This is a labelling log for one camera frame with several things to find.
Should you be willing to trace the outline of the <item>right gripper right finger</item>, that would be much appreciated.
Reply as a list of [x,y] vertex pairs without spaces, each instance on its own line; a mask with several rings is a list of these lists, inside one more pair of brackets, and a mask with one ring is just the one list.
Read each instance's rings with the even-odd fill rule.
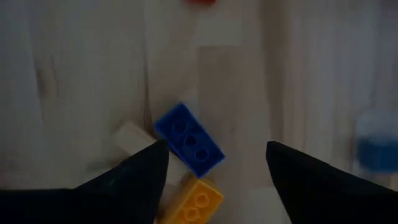
[[292,223],[397,223],[397,192],[277,141],[266,160]]

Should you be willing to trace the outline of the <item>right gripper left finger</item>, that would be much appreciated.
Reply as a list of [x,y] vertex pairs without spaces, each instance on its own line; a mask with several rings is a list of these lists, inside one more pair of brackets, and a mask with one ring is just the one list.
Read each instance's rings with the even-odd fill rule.
[[167,146],[157,141],[73,189],[2,190],[1,223],[153,223]]

